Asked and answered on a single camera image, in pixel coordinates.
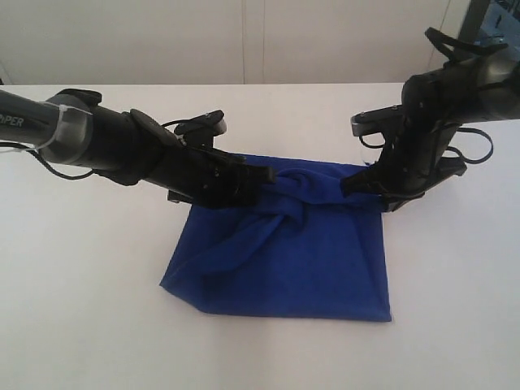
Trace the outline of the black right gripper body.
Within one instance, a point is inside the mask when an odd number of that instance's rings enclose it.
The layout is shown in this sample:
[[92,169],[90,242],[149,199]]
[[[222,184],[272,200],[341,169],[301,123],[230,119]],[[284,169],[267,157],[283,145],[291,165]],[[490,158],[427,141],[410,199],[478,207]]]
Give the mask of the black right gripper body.
[[388,194],[406,197],[406,203],[453,176],[463,176],[466,164],[461,157],[445,157],[444,152],[461,125],[441,124],[431,132],[421,132],[404,124],[383,138],[385,146],[378,163],[390,170]]

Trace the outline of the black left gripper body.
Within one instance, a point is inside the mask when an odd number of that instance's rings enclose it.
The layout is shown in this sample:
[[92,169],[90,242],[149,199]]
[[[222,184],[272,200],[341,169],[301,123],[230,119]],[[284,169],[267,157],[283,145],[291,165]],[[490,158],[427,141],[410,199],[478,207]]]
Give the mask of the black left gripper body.
[[175,194],[179,202],[219,207],[219,188],[242,185],[245,158],[219,149],[156,146],[145,152],[145,180]]

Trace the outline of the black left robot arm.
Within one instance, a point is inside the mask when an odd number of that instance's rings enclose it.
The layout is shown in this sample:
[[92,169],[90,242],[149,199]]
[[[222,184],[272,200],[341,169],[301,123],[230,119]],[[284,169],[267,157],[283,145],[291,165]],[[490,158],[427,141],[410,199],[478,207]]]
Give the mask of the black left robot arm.
[[54,164],[87,169],[123,186],[144,180],[168,191],[171,202],[209,209],[253,205],[271,167],[216,149],[227,130],[224,113],[160,124],[144,112],[117,112],[102,95],[64,89],[43,102],[1,93],[1,147],[24,151],[48,171]]

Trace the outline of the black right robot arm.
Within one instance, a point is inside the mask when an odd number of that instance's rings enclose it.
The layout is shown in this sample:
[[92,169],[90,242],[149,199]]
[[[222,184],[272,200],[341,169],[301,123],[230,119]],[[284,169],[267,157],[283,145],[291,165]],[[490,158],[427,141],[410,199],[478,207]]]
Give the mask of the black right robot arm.
[[519,64],[500,54],[446,63],[411,76],[401,103],[352,117],[359,140],[381,134],[379,159],[340,182],[345,196],[380,197],[387,211],[423,197],[473,161],[450,146],[457,132],[474,133],[475,123],[519,117]]

